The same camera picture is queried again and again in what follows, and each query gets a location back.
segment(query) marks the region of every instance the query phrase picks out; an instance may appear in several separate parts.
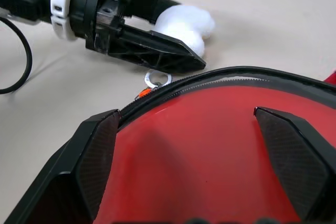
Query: key ring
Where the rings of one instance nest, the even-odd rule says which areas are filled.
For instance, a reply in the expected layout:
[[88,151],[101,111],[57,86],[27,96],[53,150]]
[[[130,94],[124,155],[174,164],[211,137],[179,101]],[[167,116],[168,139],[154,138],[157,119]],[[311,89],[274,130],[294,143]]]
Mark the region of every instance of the key ring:
[[145,76],[145,83],[146,83],[146,85],[147,85],[148,87],[150,87],[151,89],[155,89],[155,88],[158,87],[158,85],[153,84],[153,83],[151,82],[151,75],[154,74],[154,73],[162,73],[162,74],[164,74],[164,75],[167,76],[168,81],[167,81],[165,84],[161,85],[161,87],[163,87],[163,86],[167,86],[168,84],[172,83],[173,78],[172,78],[172,75],[171,75],[171,74],[169,74],[169,73],[164,73],[164,72],[160,72],[160,71],[157,71],[157,70],[149,70],[149,71],[147,72],[146,76]]

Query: black cable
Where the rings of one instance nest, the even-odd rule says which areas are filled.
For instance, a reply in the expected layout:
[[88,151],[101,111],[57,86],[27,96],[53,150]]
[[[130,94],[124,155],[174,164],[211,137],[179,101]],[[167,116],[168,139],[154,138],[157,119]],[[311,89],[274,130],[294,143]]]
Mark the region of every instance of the black cable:
[[8,94],[8,93],[11,93],[13,91],[18,90],[19,88],[21,88],[23,86],[23,84],[25,84],[26,80],[28,79],[28,77],[30,75],[30,72],[32,71],[33,55],[31,53],[31,49],[30,49],[30,46],[29,46],[29,43],[28,43],[26,37],[19,30],[19,28],[17,28],[12,22],[10,22],[8,19],[5,19],[5,18],[0,17],[0,22],[7,25],[10,29],[12,29],[16,33],[16,35],[21,40],[23,46],[25,47],[26,56],[27,56],[27,65],[26,65],[26,69],[25,69],[22,77],[17,81],[17,83],[10,86],[9,88],[0,89],[0,94]]

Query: beige table surface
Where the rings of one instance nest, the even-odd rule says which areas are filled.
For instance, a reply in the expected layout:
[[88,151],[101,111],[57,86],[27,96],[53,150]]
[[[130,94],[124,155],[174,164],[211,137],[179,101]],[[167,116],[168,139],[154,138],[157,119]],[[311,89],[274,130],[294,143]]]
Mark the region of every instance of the beige table surface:
[[[178,0],[209,10],[217,22],[206,70],[251,65],[323,80],[336,68],[335,0]],[[148,27],[138,20],[132,24]],[[56,38],[50,25],[19,25],[34,69],[18,92],[0,95],[0,222],[79,123],[130,103],[146,69]],[[0,25],[0,87],[22,74],[18,40]]]

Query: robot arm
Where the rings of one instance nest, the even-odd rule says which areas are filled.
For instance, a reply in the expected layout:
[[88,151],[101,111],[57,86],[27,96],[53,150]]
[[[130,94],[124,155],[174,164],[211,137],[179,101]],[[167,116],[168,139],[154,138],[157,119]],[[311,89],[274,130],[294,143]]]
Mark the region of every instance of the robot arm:
[[0,0],[0,15],[20,22],[52,24],[65,40],[83,38],[86,48],[168,73],[205,68],[203,61],[181,40],[125,24],[140,17],[155,24],[172,0]]

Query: white cable ring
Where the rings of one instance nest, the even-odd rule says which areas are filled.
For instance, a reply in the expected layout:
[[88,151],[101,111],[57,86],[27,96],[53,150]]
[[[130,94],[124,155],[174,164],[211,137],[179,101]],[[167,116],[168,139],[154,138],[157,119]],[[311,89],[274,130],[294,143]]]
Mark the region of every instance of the white cable ring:
[[151,82],[151,76],[152,76],[152,74],[154,74],[154,73],[161,73],[161,74],[164,74],[164,75],[167,76],[168,80],[167,80],[167,82],[166,82],[164,85],[162,85],[162,87],[163,87],[163,86],[167,86],[168,84],[172,83],[173,77],[172,77],[171,74],[169,74],[169,73],[164,73],[164,72],[160,72],[160,71],[157,71],[157,70],[149,70],[149,71],[147,72],[146,76],[145,76],[145,83],[146,83],[146,85],[147,85],[148,87],[150,87],[151,89],[155,89],[155,88],[158,87],[158,85],[155,85],[155,84],[153,84],[153,83]]

